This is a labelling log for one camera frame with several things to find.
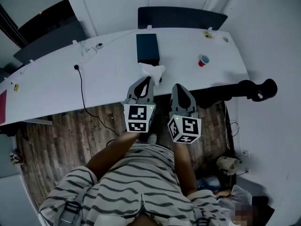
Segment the wooden floor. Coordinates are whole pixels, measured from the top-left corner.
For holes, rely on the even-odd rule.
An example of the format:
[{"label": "wooden floor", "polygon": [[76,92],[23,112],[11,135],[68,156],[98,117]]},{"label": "wooden floor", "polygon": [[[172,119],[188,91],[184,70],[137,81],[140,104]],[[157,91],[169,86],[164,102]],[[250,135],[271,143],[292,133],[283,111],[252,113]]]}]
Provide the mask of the wooden floor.
[{"label": "wooden floor", "polygon": [[[169,98],[159,97],[156,101],[156,116],[151,130],[158,135],[158,143],[171,146],[167,129]],[[121,134],[125,130],[123,106],[120,103],[88,109],[98,115],[106,126]],[[203,110],[198,108],[202,119],[202,136],[190,147],[194,170],[206,167],[227,149],[224,115],[219,107]],[[27,123],[25,132],[29,141],[16,136],[17,148],[24,157],[21,166],[29,193],[38,208],[57,182],[71,169],[85,165],[115,134],[102,126],[97,118],[84,110],[52,116],[53,126]]]}]

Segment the red object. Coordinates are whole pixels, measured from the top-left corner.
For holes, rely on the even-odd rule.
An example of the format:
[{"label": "red object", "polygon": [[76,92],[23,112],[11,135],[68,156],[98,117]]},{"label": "red object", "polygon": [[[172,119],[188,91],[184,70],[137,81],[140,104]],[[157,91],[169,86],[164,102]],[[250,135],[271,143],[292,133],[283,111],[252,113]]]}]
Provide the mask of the red object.
[{"label": "red object", "polygon": [[201,67],[203,67],[203,66],[206,65],[206,64],[203,63],[202,60],[199,60],[199,61],[198,61],[198,65],[201,66]]},{"label": "red object", "polygon": [[5,122],[6,94],[7,90],[0,95],[0,125]]}]

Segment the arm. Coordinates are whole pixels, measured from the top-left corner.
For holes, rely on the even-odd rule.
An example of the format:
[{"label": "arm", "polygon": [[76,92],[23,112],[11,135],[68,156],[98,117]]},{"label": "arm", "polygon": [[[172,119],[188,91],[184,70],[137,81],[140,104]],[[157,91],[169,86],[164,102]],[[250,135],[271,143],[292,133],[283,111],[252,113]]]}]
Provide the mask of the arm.
[{"label": "arm", "polygon": [[115,163],[117,163],[134,144],[140,133],[125,132],[111,142],[105,149],[94,155],[86,167],[99,180]]},{"label": "arm", "polygon": [[197,180],[191,166],[186,144],[174,143],[174,166],[183,195],[187,197],[196,192]]}]

